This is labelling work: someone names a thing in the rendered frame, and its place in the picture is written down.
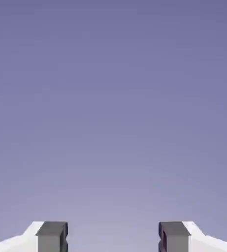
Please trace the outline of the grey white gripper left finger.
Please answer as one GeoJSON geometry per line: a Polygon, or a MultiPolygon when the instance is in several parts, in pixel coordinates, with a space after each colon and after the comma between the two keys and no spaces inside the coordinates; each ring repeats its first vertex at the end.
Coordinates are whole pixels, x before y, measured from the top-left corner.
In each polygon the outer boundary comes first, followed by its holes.
{"type": "Polygon", "coordinates": [[[33,221],[21,235],[0,241],[0,252],[68,252],[66,221],[33,221]]]}

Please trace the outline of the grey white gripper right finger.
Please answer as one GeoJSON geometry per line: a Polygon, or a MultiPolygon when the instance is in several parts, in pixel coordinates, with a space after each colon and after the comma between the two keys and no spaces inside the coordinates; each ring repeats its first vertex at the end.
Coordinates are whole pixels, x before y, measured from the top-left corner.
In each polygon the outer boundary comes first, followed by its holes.
{"type": "Polygon", "coordinates": [[[193,221],[161,221],[158,252],[227,252],[227,242],[204,234],[193,221]]]}

